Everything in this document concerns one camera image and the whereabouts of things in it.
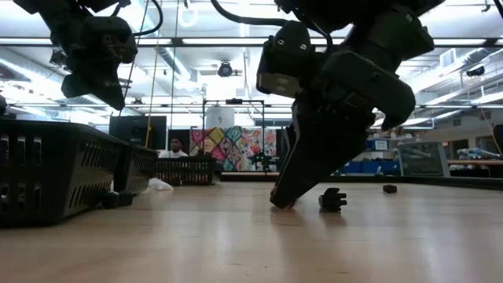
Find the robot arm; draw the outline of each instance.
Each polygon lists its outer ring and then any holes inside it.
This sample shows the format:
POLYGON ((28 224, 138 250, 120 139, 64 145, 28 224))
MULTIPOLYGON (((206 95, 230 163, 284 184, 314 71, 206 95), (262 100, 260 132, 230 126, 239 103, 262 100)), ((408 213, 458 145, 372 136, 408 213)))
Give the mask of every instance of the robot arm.
POLYGON ((300 22, 237 17, 273 24, 279 32, 263 44, 257 89, 295 98, 290 148, 270 201, 288 207, 365 150, 373 108, 386 115, 383 130, 405 122, 415 107, 411 88, 395 74, 402 61, 433 50, 418 17, 443 0, 276 0, 300 22), (330 33, 353 24, 340 46, 330 33), (310 44, 308 28, 327 38, 325 52, 310 44))
POLYGON ((51 40, 66 54, 71 74, 64 78, 61 86, 65 97, 94 94, 117 110, 124 107, 117 68, 121 63, 131 63, 138 49, 135 34, 127 22, 115 15, 121 7, 130 4, 129 0, 14 2, 31 14, 39 13, 51 31, 51 40), (111 17, 94 17, 87 10, 99 12, 116 3, 119 4, 111 17))

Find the blue container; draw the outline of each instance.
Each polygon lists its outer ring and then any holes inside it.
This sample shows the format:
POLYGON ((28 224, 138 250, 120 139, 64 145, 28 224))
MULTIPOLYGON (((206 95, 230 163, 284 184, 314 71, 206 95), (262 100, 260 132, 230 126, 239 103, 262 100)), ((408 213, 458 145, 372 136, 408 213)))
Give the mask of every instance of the blue container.
POLYGON ((362 173, 376 174, 381 164, 381 161, 362 161, 362 173))
POLYGON ((398 162, 397 161, 383 161, 381 165, 381 171, 389 172, 389 171, 397 171, 398 170, 398 162))
POLYGON ((359 161, 350 161, 347 166, 343 167, 344 174, 362 173, 362 163, 359 161))

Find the pole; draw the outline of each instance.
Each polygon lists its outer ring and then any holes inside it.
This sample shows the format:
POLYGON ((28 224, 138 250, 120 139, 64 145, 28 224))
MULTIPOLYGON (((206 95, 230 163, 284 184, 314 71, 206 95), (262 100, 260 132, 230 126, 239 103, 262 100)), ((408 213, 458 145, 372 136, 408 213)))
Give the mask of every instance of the pole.
POLYGON ((206 153, 204 151, 204 140, 206 139, 206 137, 204 136, 205 135, 204 133, 206 132, 204 130, 204 127, 206 126, 206 123, 205 123, 206 122, 206 117, 205 117, 206 116, 206 103, 207 103, 207 101, 205 99, 203 99, 203 132, 202 132, 202 134, 203 134, 203 148, 202 148, 203 153, 206 153))

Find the man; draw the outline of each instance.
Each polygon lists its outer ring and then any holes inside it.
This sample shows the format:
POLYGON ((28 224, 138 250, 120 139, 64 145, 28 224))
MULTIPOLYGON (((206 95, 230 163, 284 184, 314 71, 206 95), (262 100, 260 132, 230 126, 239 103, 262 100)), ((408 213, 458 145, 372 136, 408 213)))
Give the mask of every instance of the man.
POLYGON ((179 158, 188 156, 187 153, 182 151, 182 141, 178 138, 171 139, 171 150, 161 153, 159 158, 179 158))

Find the ventilated crate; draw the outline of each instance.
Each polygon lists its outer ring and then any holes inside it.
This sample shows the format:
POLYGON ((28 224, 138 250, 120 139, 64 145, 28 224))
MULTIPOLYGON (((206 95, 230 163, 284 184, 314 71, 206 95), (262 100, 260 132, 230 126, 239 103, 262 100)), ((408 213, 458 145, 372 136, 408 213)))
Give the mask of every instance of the ventilated crate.
POLYGON ((153 176, 157 151, 139 145, 129 145, 122 152, 116 167, 114 190, 137 194, 147 189, 153 176))
POLYGON ((159 158, 154 175, 172 185, 209 186, 218 181, 215 162, 216 159, 211 157, 159 158))
POLYGON ((81 124, 0 120, 0 223, 55 222, 93 207, 126 145, 81 124))

